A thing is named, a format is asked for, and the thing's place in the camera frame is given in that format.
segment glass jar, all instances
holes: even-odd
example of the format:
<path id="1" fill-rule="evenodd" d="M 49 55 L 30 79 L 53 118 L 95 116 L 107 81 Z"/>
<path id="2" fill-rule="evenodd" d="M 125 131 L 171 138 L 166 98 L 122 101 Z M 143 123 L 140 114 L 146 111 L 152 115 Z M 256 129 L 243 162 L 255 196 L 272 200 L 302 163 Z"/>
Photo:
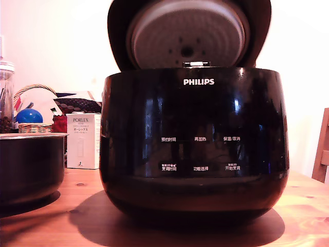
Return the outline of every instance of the glass jar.
<path id="1" fill-rule="evenodd" d="M 0 134 L 13 132 L 14 65 L 0 61 Z"/>

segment wicker basket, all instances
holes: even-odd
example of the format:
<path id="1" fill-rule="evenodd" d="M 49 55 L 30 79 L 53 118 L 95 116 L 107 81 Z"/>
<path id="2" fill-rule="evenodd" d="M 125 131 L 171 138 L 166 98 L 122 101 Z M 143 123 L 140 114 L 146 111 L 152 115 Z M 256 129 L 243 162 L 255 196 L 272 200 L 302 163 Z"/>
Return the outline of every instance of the wicker basket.
<path id="1" fill-rule="evenodd" d="M 19 123 L 19 133 L 50 133 L 51 124 Z"/>
<path id="2" fill-rule="evenodd" d="M 26 86 L 19 90 L 14 96 L 14 105 L 16 105 L 19 97 L 26 91 L 30 89 L 46 89 L 51 91 L 53 94 L 56 95 L 56 92 L 48 87 L 41 84 L 33 84 L 30 86 Z M 51 125 L 46 123 L 19 123 L 19 133 L 50 133 L 51 132 Z"/>

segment black rice cooker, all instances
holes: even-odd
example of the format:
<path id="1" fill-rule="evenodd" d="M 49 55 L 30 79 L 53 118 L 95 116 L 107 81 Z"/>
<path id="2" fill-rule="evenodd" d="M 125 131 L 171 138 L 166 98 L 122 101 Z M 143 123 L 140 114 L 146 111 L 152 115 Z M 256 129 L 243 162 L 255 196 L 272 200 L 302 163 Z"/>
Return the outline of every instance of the black rice cooker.
<path id="1" fill-rule="evenodd" d="M 114 0 L 100 174 L 134 219 L 255 219 L 288 178 L 279 73 L 255 67 L 270 0 Z"/>

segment red object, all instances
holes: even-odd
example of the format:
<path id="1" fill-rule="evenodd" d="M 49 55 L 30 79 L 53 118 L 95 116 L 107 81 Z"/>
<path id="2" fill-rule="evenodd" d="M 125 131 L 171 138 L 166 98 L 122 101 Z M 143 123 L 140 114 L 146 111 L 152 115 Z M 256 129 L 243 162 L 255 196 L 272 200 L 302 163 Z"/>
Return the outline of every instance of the red object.
<path id="1" fill-rule="evenodd" d="M 52 118 L 53 125 L 51 131 L 56 133 L 67 133 L 67 117 L 66 116 L 54 116 Z"/>
<path id="2" fill-rule="evenodd" d="M 18 111 L 18 108 L 20 107 L 20 105 L 21 105 L 21 98 L 19 97 L 19 99 L 17 100 L 16 105 L 15 105 L 16 111 Z"/>

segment white wall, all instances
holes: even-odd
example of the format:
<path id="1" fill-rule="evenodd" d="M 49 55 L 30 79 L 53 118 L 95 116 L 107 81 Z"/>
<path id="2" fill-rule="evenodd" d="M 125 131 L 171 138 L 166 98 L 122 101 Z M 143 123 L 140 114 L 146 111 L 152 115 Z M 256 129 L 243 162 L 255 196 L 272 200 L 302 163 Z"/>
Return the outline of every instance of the white wall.
<path id="1" fill-rule="evenodd" d="M 6 58 L 16 64 L 15 89 L 40 83 L 58 92 L 91 90 L 100 97 L 105 77 L 119 72 L 107 36 L 110 4 L 110 0 L 1 0 L 1 32 Z M 270 32 L 257 65 L 281 73 L 290 166 L 310 177 L 323 110 L 329 107 L 329 3 L 272 0 L 272 7 Z M 51 97 L 44 91 L 38 96 Z M 48 109 L 42 113 L 50 118 Z"/>

